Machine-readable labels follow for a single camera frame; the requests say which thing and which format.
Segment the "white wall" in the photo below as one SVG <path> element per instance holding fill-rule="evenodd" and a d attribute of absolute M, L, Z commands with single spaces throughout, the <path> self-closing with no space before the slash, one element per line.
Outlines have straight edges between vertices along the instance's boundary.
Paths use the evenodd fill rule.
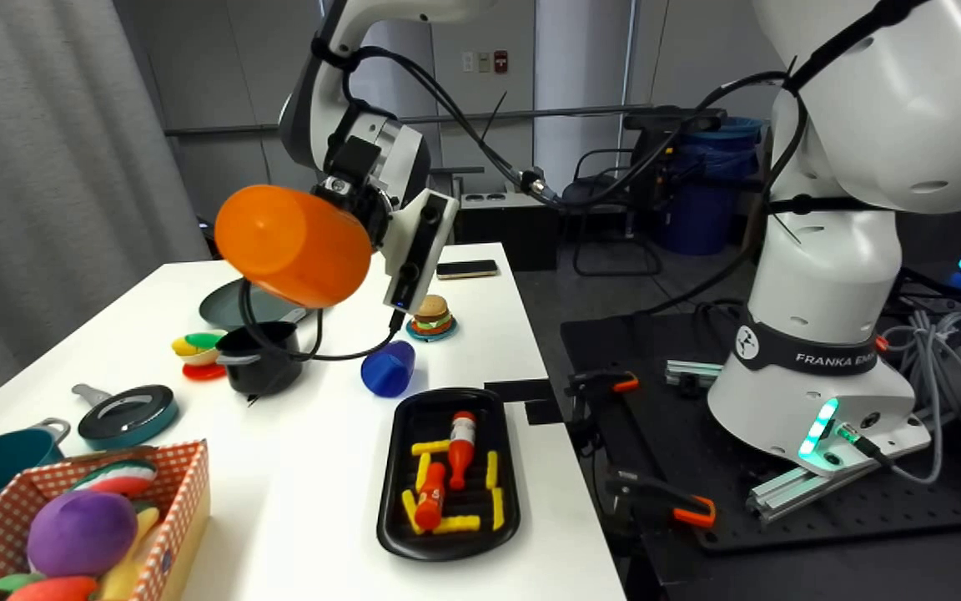
<path fill-rule="evenodd" d="M 117 10 L 167 131 L 270 124 L 321 22 L 312 0 L 117 0 Z M 252 179 L 312 179 L 281 139 L 185 139 L 174 151 L 199 218 Z"/>
<path fill-rule="evenodd" d="M 489 7 L 489 13 L 481 13 L 467 22 L 439 22 L 433 25 L 433 74 L 464 107 L 464 114 L 489 114 L 505 92 L 507 97 L 499 110 L 530 110 L 535 29 L 535 0 L 499 0 Z M 488 59 L 492 49 L 507 49 L 507 74 L 489 71 Z M 488 131 L 488 144 L 499 151 L 512 168 L 530 168 L 535 159 L 535 125 L 526 121 L 492 124 Z M 499 179 L 464 131 L 442 125 L 439 151 L 442 168 L 488 168 L 488 179 Z"/>
<path fill-rule="evenodd" d="M 695 107 L 718 84 L 774 71 L 750 0 L 641 0 L 632 99 Z M 725 99 L 730 114 L 771 117 L 771 89 Z"/>
<path fill-rule="evenodd" d="M 610 107 L 619 92 L 627 0 L 536 4 L 536 107 Z M 536 121 L 536 168 L 565 189 L 573 162 L 595 148 L 614 148 L 618 117 Z"/>

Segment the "black chair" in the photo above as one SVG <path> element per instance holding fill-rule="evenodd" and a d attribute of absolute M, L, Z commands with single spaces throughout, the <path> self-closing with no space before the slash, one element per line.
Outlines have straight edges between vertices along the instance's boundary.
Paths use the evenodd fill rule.
<path fill-rule="evenodd" d="M 560 209 L 577 223 L 577 229 L 571 233 L 571 246 L 573 246 L 573 271 L 579 276 L 655 276 L 660 275 L 660 255 L 657 246 L 636 233 L 636 213 L 655 206 L 649 194 L 641 184 L 629 184 L 625 189 L 618 189 L 614 198 L 595 202 L 596 194 L 602 194 L 627 168 L 614 162 L 618 157 L 636 159 L 636 148 L 596 148 L 579 152 L 577 168 L 573 168 L 573 179 L 568 184 L 568 189 L 560 194 Z M 587 169 L 591 159 L 596 157 L 610 157 L 610 168 L 602 169 Z M 629 242 L 645 255 L 645 268 L 625 268 L 625 271 L 591 271 L 579 268 L 579 246 L 587 242 L 587 223 L 595 213 L 610 213 L 610 206 L 618 213 L 625 213 L 625 233 L 619 238 L 596 238 L 596 242 Z"/>

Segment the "black cup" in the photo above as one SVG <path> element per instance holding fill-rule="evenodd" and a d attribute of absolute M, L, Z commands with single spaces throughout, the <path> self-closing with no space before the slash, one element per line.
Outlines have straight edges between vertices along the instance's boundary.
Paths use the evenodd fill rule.
<path fill-rule="evenodd" d="M 246 327 L 224 334 L 218 342 L 225 381 L 246 399 L 281 395 L 302 374 L 302 359 L 289 356 L 300 349 L 293 322 L 262 320 L 258 327 L 276 349 L 252 341 Z"/>

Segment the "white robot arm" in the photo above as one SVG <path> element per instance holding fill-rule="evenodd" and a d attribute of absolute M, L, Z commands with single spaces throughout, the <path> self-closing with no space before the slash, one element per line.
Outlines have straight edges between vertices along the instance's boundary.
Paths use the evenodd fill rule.
<path fill-rule="evenodd" d="M 417 311 L 456 201 L 426 189 L 417 131 L 350 99 L 350 53 L 378 20 L 446 22 L 482 7 L 489 0 L 331 4 L 310 64 L 281 110 L 281 139 L 298 162 L 317 169 L 317 186 L 243 186 L 218 213 L 218 246 L 246 281 L 302 307 L 331 307 L 355 289 L 369 249 L 381 249 L 391 276 L 383 301 L 397 315 Z"/>
<path fill-rule="evenodd" d="M 900 268 L 893 213 L 961 209 L 961 0 L 753 0 L 785 64 L 800 64 L 869 10 L 900 20 L 858 35 L 805 87 L 805 139 L 774 179 L 779 201 L 750 289 L 750 320 L 709 386 L 709 414 L 743 445 L 786 457 L 800 476 L 756 486 L 759 511 L 791 511 L 932 445 L 912 417 L 912 384 L 869 349 L 877 315 Z M 774 104 L 774 148 L 796 125 L 796 104 Z M 824 209 L 853 198 L 863 209 Z"/>

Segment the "pink ball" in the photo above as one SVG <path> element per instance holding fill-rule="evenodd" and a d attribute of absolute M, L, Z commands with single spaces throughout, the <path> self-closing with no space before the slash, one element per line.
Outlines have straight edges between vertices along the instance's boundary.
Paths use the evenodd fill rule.
<path fill-rule="evenodd" d="M 53 496 L 27 529 L 27 565 L 43 576 L 101 576 L 132 544 L 137 515 L 117 493 L 71 489 Z"/>

